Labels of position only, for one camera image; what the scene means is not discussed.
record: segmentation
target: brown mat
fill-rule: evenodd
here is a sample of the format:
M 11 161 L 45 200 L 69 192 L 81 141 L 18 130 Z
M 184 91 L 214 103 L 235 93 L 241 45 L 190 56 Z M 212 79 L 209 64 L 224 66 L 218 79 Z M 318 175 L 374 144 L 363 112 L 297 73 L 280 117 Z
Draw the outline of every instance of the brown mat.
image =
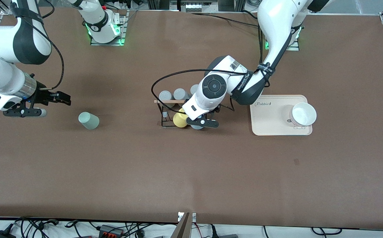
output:
M 223 15 L 255 22 L 241 14 Z M 4 24 L 12 23 L 5 18 Z M 214 130 L 163 129 L 151 84 L 230 54 L 254 69 L 257 31 L 178 12 L 139 12 L 124 47 L 91 47 L 75 9 L 45 19 L 66 62 L 72 106 L 48 116 L 0 112 L 0 216 L 383 228 L 383 25 L 379 17 L 309 16 L 265 94 L 302 94 L 317 109 L 308 137 L 257 137 L 249 107 L 222 109 Z M 47 86 L 56 51 L 20 65 Z M 156 88 L 189 89 L 203 73 Z M 82 111 L 101 125 L 88 131 Z

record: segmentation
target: wooden stick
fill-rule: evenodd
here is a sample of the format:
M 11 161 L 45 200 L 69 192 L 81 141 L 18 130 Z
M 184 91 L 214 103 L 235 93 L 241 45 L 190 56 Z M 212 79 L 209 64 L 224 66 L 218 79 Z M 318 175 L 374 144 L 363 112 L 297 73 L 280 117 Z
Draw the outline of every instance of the wooden stick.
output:
M 184 100 L 162 100 L 161 102 L 163 102 L 164 104 L 167 104 L 167 103 L 179 103 L 179 104 L 183 104 Z

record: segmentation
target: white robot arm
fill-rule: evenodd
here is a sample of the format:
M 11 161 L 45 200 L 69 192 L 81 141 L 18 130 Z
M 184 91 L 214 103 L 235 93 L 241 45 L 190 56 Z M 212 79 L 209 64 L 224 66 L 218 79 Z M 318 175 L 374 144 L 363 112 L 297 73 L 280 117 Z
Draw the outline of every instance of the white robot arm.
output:
M 5 116 L 45 116 L 46 111 L 34 108 L 35 103 L 62 102 L 70 105 L 70 96 L 63 92 L 52 93 L 45 85 L 18 69 L 14 63 L 41 64 L 50 53 L 37 2 L 12 0 L 11 11 L 17 18 L 15 26 L 0 26 L 0 110 Z
M 69 0 L 78 9 L 93 39 L 108 43 L 120 34 L 120 15 L 110 9 L 102 9 L 98 0 Z
M 269 43 L 269 53 L 253 73 L 231 56 L 215 59 L 208 69 L 246 73 L 237 75 L 223 72 L 206 72 L 198 90 L 183 109 L 194 121 L 214 110 L 228 93 L 241 105 L 253 104 L 285 53 L 296 39 L 304 18 L 309 11 L 318 12 L 333 0 L 263 0 L 258 9 L 258 22 Z

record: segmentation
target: light green cup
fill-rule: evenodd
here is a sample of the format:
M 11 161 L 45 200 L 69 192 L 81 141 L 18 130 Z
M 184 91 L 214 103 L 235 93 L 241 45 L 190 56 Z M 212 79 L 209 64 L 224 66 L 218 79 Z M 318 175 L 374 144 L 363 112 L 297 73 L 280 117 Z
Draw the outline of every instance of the light green cup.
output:
M 99 125 L 99 118 L 91 113 L 82 112 L 79 115 L 79 122 L 88 130 L 93 130 Z

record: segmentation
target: beige tray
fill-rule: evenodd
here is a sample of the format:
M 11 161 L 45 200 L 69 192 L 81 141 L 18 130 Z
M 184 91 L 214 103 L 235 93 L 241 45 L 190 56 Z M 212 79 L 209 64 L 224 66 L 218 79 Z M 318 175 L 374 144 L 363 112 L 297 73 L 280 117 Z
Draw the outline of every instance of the beige tray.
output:
M 252 131 L 257 136 L 308 136 L 312 125 L 299 127 L 291 123 L 295 104 L 307 102 L 303 95 L 261 95 L 250 105 Z

